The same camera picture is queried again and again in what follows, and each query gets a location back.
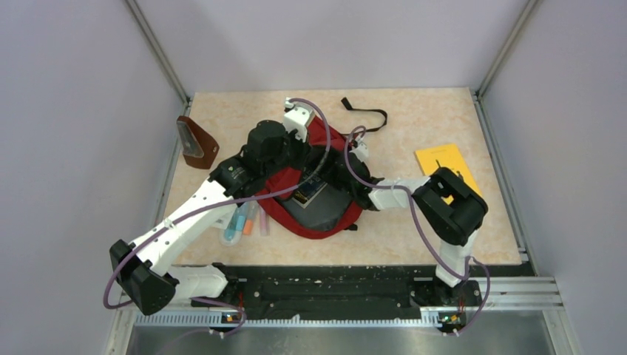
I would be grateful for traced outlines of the blue Nineteen Eighty-Four book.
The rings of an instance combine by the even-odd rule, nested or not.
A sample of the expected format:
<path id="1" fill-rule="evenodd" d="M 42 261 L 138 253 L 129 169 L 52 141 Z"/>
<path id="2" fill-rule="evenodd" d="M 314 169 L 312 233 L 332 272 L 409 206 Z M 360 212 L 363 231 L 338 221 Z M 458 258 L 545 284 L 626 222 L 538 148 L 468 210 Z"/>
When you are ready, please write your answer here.
<path id="1" fill-rule="evenodd" d="M 308 207 L 317 195 L 327 187 L 328 183 L 318 176 L 302 183 L 292 195 L 292 200 L 301 208 Z"/>

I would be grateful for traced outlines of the red backpack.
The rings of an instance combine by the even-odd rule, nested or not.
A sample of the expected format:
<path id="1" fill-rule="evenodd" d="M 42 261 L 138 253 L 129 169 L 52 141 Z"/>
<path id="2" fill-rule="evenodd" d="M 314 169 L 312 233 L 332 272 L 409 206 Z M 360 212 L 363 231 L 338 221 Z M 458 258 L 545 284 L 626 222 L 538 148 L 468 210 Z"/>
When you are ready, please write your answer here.
<path id="1" fill-rule="evenodd" d="M 273 175 L 261 191 L 263 195 L 278 192 L 288 187 L 301 185 L 314 176 L 318 176 L 328 183 L 328 169 L 337 155 L 344 156 L 347 136 L 330 128 L 331 147 L 324 166 L 318 172 L 315 168 L 325 153 L 326 130 L 324 122 L 314 117 L 308 126 L 309 143 L 314 147 L 312 160 L 302 170 L 283 169 Z M 334 188 L 328 183 L 313 202 L 306 208 L 301 208 L 293 200 L 295 190 L 287 194 L 259 200 L 258 203 L 269 217 L 292 233 L 311 240 L 321 240 L 344 230 L 358 229 L 356 221 L 364 210 L 360 208 L 348 193 Z"/>

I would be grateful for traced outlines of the yellow notebook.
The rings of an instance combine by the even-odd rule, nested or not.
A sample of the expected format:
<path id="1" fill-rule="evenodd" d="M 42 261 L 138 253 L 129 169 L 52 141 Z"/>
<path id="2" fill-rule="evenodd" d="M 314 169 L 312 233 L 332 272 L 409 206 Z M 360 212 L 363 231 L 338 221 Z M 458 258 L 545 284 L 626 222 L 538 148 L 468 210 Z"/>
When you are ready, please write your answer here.
<path id="1" fill-rule="evenodd" d="M 478 195 L 481 190 L 473 177 L 461 151 L 454 143 L 419 149 L 414 152 L 424 175 L 432 175 L 437 169 L 447 167 Z"/>

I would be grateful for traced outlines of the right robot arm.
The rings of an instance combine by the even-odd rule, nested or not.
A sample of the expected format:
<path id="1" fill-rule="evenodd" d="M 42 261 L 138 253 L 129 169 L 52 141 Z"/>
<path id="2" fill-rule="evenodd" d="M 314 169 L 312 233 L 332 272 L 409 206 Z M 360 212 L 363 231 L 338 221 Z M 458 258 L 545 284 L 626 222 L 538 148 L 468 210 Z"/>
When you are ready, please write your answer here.
<path id="1" fill-rule="evenodd" d="M 435 298 L 452 305 L 463 296 L 461 282 L 469 276 L 472 247 L 489 208 L 462 178 L 447 167 L 418 179 L 375 178 L 353 153 L 326 163 L 321 174 L 361 209 L 409 209 L 419 236 L 437 262 Z"/>

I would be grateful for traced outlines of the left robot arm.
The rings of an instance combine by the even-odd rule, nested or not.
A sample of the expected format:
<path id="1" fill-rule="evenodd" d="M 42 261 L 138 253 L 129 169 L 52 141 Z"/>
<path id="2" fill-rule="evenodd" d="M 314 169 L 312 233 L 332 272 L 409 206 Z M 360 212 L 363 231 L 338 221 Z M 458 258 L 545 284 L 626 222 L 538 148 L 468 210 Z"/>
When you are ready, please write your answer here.
<path id="1" fill-rule="evenodd" d="M 109 249 L 112 276 L 107 281 L 103 305 L 114 284 L 144 315 L 152 315 L 172 301 L 212 298 L 229 305 L 237 286 L 214 266 L 177 267 L 178 256 L 206 229 L 237 207 L 250 201 L 287 194 L 295 186 L 263 194 L 266 182 L 279 171 L 305 162 L 311 150 L 308 119 L 260 121 L 248 134 L 240 153 L 222 161 L 200 188 L 178 209 L 144 235 L 127 243 L 118 240 Z"/>

